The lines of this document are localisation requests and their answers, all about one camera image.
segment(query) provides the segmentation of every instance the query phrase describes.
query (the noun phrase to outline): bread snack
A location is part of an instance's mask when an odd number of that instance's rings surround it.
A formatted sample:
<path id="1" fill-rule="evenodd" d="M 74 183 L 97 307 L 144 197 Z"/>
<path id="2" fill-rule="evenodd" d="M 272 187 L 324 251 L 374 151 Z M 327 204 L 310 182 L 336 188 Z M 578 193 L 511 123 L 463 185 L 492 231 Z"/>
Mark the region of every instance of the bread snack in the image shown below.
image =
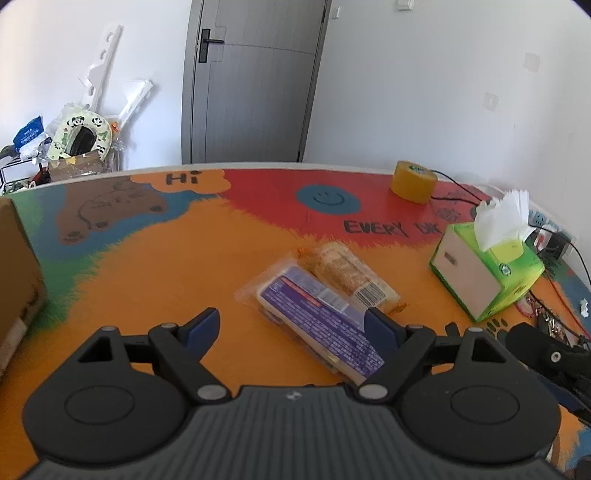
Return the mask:
<path id="1" fill-rule="evenodd" d="M 376 307 L 388 315 L 406 306 L 392 287 L 340 242 L 300 248 L 297 258 L 302 268 L 340 293 L 360 312 Z"/>

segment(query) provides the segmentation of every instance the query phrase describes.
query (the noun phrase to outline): snack package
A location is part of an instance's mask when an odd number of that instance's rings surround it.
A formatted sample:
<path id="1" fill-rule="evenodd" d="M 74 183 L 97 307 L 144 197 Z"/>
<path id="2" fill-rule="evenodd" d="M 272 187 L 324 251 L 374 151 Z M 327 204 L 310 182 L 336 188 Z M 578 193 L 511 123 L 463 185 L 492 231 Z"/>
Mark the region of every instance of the snack package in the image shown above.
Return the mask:
<path id="1" fill-rule="evenodd" d="M 239 301 L 248 297 L 267 318 L 289 328 L 331 369 L 358 385 L 384 363 L 363 335 L 363 313 L 294 259 L 275 264 L 236 293 Z"/>
<path id="2" fill-rule="evenodd" d="M 340 293 L 360 312 L 376 307 L 388 315 L 406 306 L 392 287 L 339 242 L 300 248 L 297 256 L 301 267 Z"/>

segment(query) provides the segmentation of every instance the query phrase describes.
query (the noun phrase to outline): clutter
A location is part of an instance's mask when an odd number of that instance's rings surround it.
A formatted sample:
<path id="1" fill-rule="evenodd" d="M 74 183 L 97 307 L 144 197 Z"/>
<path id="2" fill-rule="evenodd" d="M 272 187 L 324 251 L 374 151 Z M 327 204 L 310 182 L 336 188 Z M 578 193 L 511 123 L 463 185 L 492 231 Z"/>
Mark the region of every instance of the clutter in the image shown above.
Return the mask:
<path id="1" fill-rule="evenodd" d="M 105 163 L 100 159 L 98 150 L 62 160 L 52 160 L 48 168 L 52 181 L 96 175 L 106 171 Z"/>
<path id="2" fill-rule="evenodd" d="M 358 385 L 384 363 L 363 335 L 363 313 L 294 260 L 278 262 L 236 298 L 253 298 L 266 317 Z"/>
<path id="3" fill-rule="evenodd" d="M 518 239 L 482 251 L 474 223 L 449 225 L 430 264 L 475 322 L 520 299 L 544 272 L 542 260 Z"/>
<path id="4" fill-rule="evenodd" d="M 113 132 L 107 120 L 91 111 L 74 109 L 57 128 L 47 157 L 62 160 L 97 150 L 104 160 L 112 140 Z"/>
<path id="5" fill-rule="evenodd" d="M 583 299 L 580 301 L 581 304 L 581 315 L 583 318 L 587 318 L 589 316 L 589 304 L 587 299 Z"/>
<path id="6" fill-rule="evenodd" d="M 385 314 L 401 311 L 400 295 L 351 250 L 339 242 L 298 250 L 298 263 L 341 294 L 360 312 L 376 307 Z"/>
<path id="7" fill-rule="evenodd" d="M 502 200 L 493 197 L 488 204 L 481 202 L 474 218 L 479 249 L 486 251 L 509 240 L 524 242 L 534 231 L 528 223 L 529 203 L 530 194 L 523 190 L 513 190 Z"/>
<path id="8" fill-rule="evenodd" d="M 515 307 L 526 317 L 535 317 L 534 299 L 528 293 L 515 302 Z"/>
<path id="9" fill-rule="evenodd" d="M 103 88 L 113 60 L 113 54 L 123 32 L 121 25 L 109 25 L 105 28 L 92 64 L 80 81 L 86 87 L 80 104 L 85 110 L 96 112 L 103 95 Z"/>
<path id="10" fill-rule="evenodd" d="M 390 189 L 399 197 L 426 204 L 437 184 L 437 175 L 428 168 L 409 161 L 399 161 L 392 176 Z"/>
<path id="11" fill-rule="evenodd" d="M 33 164 L 31 160 L 21 160 L 19 157 L 11 159 L 8 164 L 0 167 L 1 176 L 6 186 L 21 181 L 28 184 L 28 180 L 38 171 L 39 166 Z"/>
<path id="12" fill-rule="evenodd" d="M 24 164 L 29 159 L 32 162 L 29 171 L 26 172 L 27 176 L 24 176 L 27 168 L 21 167 L 11 176 L 10 181 L 5 177 L 3 179 L 0 171 L 0 194 L 6 189 L 14 191 L 39 185 L 38 181 L 31 180 L 31 177 L 38 173 L 36 165 L 44 168 L 50 161 L 53 162 L 50 169 L 52 175 L 56 175 L 60 180 L 122 169 L 125 146 L 119 134 L 153 87 L 149 80 L 127 82 L 124 86 L 126 104 L 119 115 L 105 117 L 98 114 L 109 69 L 122 32 L 121 25 L 109 25 L 104 30 L 92 64 L 80 80 L 85 86 L 80 105 L 65 104 L 60 115 L 47 125 L 45 131 L 41 117 L 33 119 L 15 137 L 14 150 L 2 150 L 0 168 L 4 166 L 3 163 Z M 94 155 L 85 156 L 93 151 L 98 152 L 102 164 L 94 161 Z M 77 167 L 65 167 L 62 162 L 65 160 L 66 164 L 73 166 L 76 160 L 72 158 L 80 156 L 77 161 L 82 163 Z M 39 178 L 41 181 L 45 179 L 46 176 Z"/>
<path id="13" fill-rule="evenodd" d="M 43 132 L 31 140 L 28 144 L 25 144 L 21 147 L 21 160 L 25 161 L 32 158 L 37 158 L 41 153 L 43 153 L 43 145 L 45 143 L 51 144 L 51 138 L 49 138 L 49 136 Z"/>
<path id="14" fill-rule="evenodd" d="M 21 148 L 28 144 L 30 141 L 37 138 L 43 133 L 43 121 L 38 116 L 21 128 L 16 136 L 14 137 L 14 149 L 20 152 Z"/>
<path id="15" fill-rule="evenodd" d="M 45 303 L 43 276 L 10 198 L 0 197 L 0 252 L 4 274 L 0 275 L 0 377 Z"/>

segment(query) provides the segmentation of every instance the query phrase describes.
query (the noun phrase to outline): gray door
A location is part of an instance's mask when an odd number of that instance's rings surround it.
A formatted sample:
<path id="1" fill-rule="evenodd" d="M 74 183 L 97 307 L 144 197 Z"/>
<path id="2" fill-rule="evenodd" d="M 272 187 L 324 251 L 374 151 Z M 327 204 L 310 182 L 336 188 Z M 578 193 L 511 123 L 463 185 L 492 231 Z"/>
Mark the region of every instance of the gray door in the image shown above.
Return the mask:
<path id="1" fill-rule="evenodd" d="M 204 0 L 193 56 L 192 163 L 298 160 L 325 3 Z"/>

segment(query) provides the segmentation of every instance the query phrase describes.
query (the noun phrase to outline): painted tabletop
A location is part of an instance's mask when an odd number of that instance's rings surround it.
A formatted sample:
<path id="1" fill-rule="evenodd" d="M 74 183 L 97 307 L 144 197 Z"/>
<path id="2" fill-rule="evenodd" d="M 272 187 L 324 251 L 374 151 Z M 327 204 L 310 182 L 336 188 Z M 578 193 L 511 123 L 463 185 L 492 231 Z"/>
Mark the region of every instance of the painted tabletop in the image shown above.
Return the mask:
<path id="1" fill-rule="evenodd" d="M 0 382 L 0 478 L 35 462 L 21 423 L 28 396 L 103 325 L 139 335 L 220 310 L 220 336 L 203 359 L 234 393 L 240 385 L 330 385 L 339 378 L 235 292 L 298 247 L 345 242 L 402 295 L 402 325 L 443 335 L 472 325 L 428 262 L 449 223 L 473 219 L 464 202 L 415 205 L 390 175 L 323 169 L 158 171 L 55 184 L 12 196 L 49 293 Z M 436 196 L 469 198 L 439 182 Z M 565 265 L 537 296 L 579 331 L 572 313 L 589 292 Z M 526 318 L 511 306 L 484 322 L 493 335 Z M 560 468 L 591 450 L 591 433 L 562 410 Z"/>

